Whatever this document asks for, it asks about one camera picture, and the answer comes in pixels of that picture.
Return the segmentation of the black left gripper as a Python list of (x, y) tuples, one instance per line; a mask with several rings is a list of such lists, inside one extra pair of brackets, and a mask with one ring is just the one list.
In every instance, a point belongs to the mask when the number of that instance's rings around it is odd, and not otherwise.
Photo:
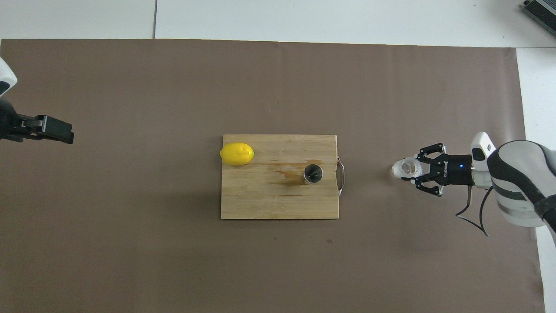
[(73, 144), (75, 133), (72, 125), (48, 115), (18, 115), (10, 101), (0, 100), (0, 139), (21, 143), (22, 138), (12, 135), (11, 131), (18, 127), (19, 136), (30, 140), (53, 140)]

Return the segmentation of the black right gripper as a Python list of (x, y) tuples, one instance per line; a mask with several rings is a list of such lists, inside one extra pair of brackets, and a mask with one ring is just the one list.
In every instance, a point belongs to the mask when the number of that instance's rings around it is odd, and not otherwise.
[[(436, 158), (429, 158), (428, 155), (439, 153)], [(472, 158), (470, 154), (449, 155), (443, 143), (420, 148), (419, 153), (413, 156), (421, 163), (436, 165), (436, 173), (427, 173), (422, 176), (411, 177), (410, 182), (415, 185), (417, 190), (428, 194), (441, 197), (444, 186), (473, 186), (474, 180), (471, 174)], [(435, 182), (436, 186), (429, 187), (424, 184)]]

